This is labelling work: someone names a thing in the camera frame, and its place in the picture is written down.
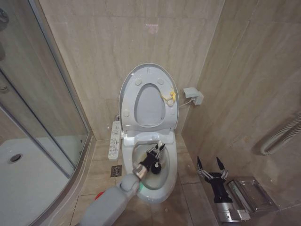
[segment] toilet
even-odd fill
[[[140,182],[138,197],[149,203],[166,200],[177,177],[174,129],[179,115],[179,96],[169,73],[156,64],[142,64],[125,79],[119,96],[122,155],[125,170],[143,161],[146,151],[161,140],[165,149],[159,174],[148,172]]]

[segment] shower drain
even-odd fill
[[[16,162],[22,158],[21,154],[15,154],[13,157],[10,158],[11,162]]]
[[[112,166],[111,178],[112,177],[120,177],[121,174],[122,174],[122,165]]]

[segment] shower enclosure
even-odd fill
[[[24,226],[59,196],[90,129],[34,1],[0,0],[0,219]]]

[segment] tile floor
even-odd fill
[[[148,204],[135,196],[115,226],[218,226],[205,191],[200,183],[181,135],[176,136],[178,152],[178,178],[169,198],[160,204]],[[76,201],[57,223],[58,226],[76,225],[95,196],[119,182],[125,175],[111,178],[111,166],[123,164],[107,158],[109,140],[96,142],[93,160],[84,186]]]

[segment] red object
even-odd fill
[[[95,197],[95,199],[94,200],[96,200],[96,199],[98,199],[102,194],[103,194],[104,192],[100,192],[100,193],[98,193],[98,195]]]

